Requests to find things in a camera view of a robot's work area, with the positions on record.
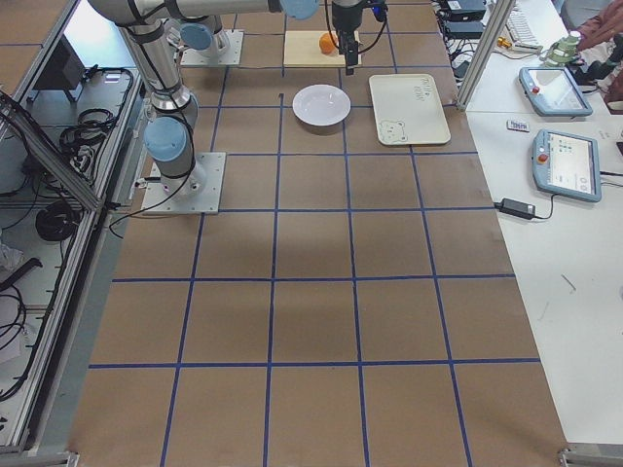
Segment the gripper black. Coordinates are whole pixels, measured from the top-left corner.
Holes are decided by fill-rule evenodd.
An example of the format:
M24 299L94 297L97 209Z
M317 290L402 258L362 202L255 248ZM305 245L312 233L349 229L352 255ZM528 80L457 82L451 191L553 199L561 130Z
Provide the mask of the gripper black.
M356 0L335 0L332 2L332 24L339 39L340 54L345 55L347 75L354 74L354 55L359 53L359 42L355 31L362 22L363 2Z

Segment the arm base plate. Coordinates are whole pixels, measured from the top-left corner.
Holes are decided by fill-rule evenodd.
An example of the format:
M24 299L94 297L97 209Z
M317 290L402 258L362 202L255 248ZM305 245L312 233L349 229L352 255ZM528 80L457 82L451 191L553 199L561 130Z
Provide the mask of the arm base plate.
M146 215L217 214L219 212L226 154L223 152L196 153L196 164L185 181L161 176L155 162L150 176L158 180L146 184L141 208L151 209Z
M181 65L186 67L223 67L240 64L244 33L222 29L212 33L206 28L183 27L180 31L185 51Z

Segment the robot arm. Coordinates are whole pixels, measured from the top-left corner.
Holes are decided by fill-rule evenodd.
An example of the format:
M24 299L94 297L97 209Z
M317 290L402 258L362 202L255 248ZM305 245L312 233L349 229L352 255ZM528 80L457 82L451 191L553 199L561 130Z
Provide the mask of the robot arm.
M230 49L230 39L218 16L197 21L171 19L166 23L168 38L207 57L217 57Z
M144 131L144 146L161 176L164 201L196 201L212 188L206 158L195 150L198 102L187 88L167 40L172 19L192 49L217 52L220 17L229 14L282 13L306 20L317 1L91 1L90 5L122 33L150 93L153 119Z

